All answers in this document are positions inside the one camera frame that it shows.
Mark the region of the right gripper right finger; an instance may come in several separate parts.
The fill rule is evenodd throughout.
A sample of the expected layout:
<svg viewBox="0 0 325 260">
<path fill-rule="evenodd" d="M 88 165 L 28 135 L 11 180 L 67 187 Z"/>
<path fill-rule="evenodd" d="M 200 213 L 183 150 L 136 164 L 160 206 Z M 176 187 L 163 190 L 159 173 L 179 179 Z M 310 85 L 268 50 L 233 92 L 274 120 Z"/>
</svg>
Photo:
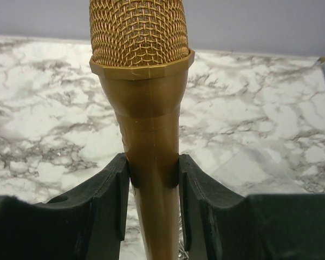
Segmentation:
<svg viewBox="0 0 325 260">
<path fill-rule="evenodd" d="M 190 259 L 325 259 L 325 194 L 243 197 L 179 158 L 184 249 Z"/>
</svg>

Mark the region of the clear plastic screw box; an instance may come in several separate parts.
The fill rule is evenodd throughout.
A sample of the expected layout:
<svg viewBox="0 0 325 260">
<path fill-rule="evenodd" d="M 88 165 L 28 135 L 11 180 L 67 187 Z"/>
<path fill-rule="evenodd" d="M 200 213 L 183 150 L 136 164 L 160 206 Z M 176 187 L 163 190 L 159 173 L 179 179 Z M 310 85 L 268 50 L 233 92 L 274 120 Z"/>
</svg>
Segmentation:
<svg viewBox="0 0 325 260">
<path fill-rule="evenodd" d="M 282 166 L 253 148 L 214 166 L 210 174 L 183 154 L 179 171 L 184 250 L 189 259 L 266 259 L 249 196 L 306 193 Z"/>
</svg>

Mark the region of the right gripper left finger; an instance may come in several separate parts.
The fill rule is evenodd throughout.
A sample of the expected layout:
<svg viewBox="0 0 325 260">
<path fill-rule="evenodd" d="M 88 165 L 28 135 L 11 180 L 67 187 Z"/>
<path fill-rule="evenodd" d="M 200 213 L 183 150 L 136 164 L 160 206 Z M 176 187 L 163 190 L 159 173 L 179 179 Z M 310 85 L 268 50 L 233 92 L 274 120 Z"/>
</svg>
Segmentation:
<svg viewBox="0 0 325 260">
<path fill-rule="evenodd" d="M 0 259 L 118 259 L 128 175 L 120 153 L 99 173 L 46 203 L 0 196 Z"/>
</svg>

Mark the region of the gold microphone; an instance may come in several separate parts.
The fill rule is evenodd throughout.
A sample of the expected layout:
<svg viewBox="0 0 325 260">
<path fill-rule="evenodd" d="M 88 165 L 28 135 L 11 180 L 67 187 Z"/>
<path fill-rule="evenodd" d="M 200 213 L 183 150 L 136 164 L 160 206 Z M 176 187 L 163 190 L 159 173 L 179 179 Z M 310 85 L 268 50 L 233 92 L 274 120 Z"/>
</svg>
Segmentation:
<svg viewBox="0 0 325 260">
<path fill-rule="evenodd" d="M 177 259 L 179 115 L 194 61 L 182 1 L 90 1 L 90 68 L 114 109 L 148 259 Z"/>
</svg>

